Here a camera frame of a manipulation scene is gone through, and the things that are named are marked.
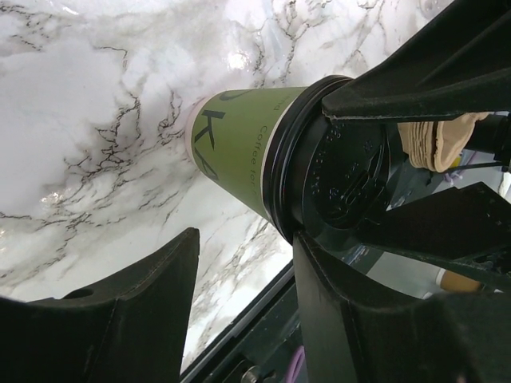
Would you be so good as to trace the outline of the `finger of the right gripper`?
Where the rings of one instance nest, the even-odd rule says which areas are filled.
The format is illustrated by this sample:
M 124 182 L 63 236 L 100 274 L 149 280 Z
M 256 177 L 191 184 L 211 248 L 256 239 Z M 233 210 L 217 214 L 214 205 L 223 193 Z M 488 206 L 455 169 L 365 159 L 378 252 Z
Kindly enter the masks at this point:
M 385 212 L 358 233 L 368 247 L 510 289 L 510 204 L 486 184 L 449 188 Z
M 332 120 L 442 120 L 509 110 L 510 3 L 452 2 L 322 104 Z

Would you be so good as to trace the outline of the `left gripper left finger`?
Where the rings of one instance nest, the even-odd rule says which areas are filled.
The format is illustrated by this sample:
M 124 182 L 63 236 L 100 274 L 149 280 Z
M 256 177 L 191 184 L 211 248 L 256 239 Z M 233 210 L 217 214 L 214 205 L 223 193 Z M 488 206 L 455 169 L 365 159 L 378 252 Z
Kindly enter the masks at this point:
M 1 300 L 4 382 L 176 382 L 200 233 L 64 298 Z

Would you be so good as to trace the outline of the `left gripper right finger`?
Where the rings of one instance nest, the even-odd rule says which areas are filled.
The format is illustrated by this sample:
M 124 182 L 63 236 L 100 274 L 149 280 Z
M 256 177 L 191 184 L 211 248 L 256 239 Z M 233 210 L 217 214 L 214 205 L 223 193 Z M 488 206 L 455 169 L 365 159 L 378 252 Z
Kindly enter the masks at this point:
M 413 298 L 295 233 L 299 316 L 312 382 L 507 382 L 510 296 Z

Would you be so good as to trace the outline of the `cardboard cup carrier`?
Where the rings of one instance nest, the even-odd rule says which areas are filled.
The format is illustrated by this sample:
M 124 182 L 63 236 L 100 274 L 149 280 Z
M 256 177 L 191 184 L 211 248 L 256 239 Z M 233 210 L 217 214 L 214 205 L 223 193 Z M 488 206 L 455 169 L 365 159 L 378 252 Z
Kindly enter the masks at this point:
M 454 120 L 398 123 L 402 149 L 415 168 L 446 171 L 489 113 L 466 113 Z

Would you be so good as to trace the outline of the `black coffee lid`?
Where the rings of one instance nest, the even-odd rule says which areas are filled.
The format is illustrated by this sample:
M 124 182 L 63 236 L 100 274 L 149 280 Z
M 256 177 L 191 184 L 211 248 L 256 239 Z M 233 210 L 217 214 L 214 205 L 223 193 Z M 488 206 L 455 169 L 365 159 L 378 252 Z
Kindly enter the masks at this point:
M 331 75 L 305 88 L 270 143 L 263 203 L 289 243 L 305 231 L 328 250 L 347 247 L 356 231 L 380 220 L 396 190 L 396 125 L 323 115 L 322 99 L 348 82 Z

